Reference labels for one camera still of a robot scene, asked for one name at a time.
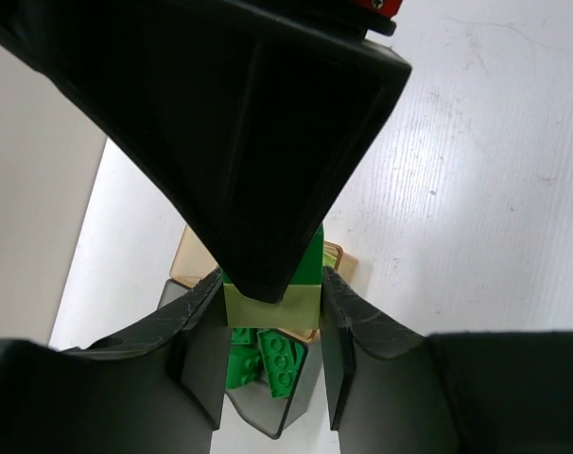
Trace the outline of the green lego plate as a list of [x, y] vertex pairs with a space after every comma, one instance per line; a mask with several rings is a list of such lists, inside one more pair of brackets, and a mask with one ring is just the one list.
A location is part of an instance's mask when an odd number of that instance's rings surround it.
[[257, 344], [271, 397], [273, 399], [290, 397], [304, 360], [303, 345], [278, 331], [269, 329], [257, 332]]

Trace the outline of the green lego slope piece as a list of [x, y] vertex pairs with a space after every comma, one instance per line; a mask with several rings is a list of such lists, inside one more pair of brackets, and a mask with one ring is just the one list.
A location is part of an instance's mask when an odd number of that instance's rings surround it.
[[255, 381], [262, 368], [255, 328], [235, 328], [231, 338], [226, 389], [233, 390]]

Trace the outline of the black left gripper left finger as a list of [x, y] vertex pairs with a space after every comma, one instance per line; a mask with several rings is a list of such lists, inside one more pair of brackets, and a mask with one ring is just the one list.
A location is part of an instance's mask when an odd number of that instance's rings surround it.
[[0, 453], [206, 453], [229, 350], [219, 271], [85, 349], [0, 339]]

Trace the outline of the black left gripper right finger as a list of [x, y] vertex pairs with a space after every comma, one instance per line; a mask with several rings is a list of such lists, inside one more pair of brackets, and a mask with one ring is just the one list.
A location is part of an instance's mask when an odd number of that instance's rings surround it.
[[422, 336], [326, 269], [321, 350], [343, 453], [573, 453], [573, 331]]

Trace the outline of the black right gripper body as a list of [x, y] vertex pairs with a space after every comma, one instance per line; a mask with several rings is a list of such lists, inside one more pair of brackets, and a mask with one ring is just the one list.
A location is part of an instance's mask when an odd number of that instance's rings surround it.
[[357, 21], [382, 35], [393, 35], [396, 30], [394, 17], [401, 8], [402, 0], [355, 0]]

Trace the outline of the green and lime lego stack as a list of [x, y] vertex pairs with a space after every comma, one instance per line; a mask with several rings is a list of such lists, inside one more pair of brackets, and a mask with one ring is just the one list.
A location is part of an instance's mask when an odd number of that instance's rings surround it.
[[314, 330], [319, 327], [321, 286], [323, 280], [323, 226], [319, 225], [276, 302], [259, 300], [249, 293], [255, 289], [266, 296], [268, 279], [284, 268], [291, 247], [273, 231], [238, 231], [229, 245], [238, 255], [238, 272], [244, 286], [234, 276], [222, 272], [228, 324], [234, 328], [280, 328], [289, 331]]

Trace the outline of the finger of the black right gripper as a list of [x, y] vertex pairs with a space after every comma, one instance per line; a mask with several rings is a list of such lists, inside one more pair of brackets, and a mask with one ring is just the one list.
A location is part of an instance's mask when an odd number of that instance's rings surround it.
[[0, 1], [0, 44], [187, 223], [323, 219], [410, 64], [353, 1]]

